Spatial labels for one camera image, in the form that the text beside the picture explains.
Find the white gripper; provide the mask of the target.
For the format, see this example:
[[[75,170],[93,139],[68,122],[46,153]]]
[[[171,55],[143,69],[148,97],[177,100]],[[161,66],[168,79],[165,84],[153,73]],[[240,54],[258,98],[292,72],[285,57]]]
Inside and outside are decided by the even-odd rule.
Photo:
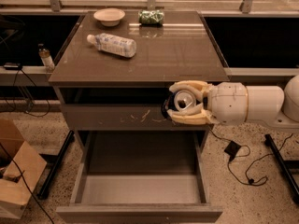
[[[222,82],[212,85],[205,81],[185,80],[174,83],[169,90],[190,91],[198,101],[207,98],[205,110],[202,105],[182,111],[169,109],[167,114],[174,122],[188,125],[237,125],[246,120],[248,91],[241,83]]]

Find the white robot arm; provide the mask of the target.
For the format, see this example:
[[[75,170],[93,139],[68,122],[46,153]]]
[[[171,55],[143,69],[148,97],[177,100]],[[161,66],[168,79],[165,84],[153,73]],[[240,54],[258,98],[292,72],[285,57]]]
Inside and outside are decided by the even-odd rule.
[[[298,131],[297,77],[284,88],[186,80],[174,83],[169,91],[162,113],[176,123],[239,125],[248,122],[283,132]]]

